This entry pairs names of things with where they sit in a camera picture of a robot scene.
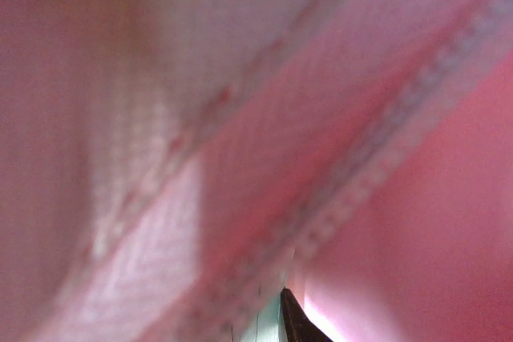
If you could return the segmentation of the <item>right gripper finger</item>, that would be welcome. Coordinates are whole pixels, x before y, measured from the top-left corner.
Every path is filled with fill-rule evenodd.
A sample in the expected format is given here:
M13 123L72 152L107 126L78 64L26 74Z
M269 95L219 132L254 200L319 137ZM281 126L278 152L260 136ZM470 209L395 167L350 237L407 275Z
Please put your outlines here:
M332 342L322 330L309 320L289 288L281 290L280 301L288 342Z

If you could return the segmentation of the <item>pink school backpack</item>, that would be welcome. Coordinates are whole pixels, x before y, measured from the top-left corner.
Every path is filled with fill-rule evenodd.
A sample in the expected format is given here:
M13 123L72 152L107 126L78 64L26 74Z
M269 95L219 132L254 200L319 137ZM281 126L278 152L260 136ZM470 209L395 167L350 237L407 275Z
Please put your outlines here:
M1 338L512 338L512 0L1 0Z

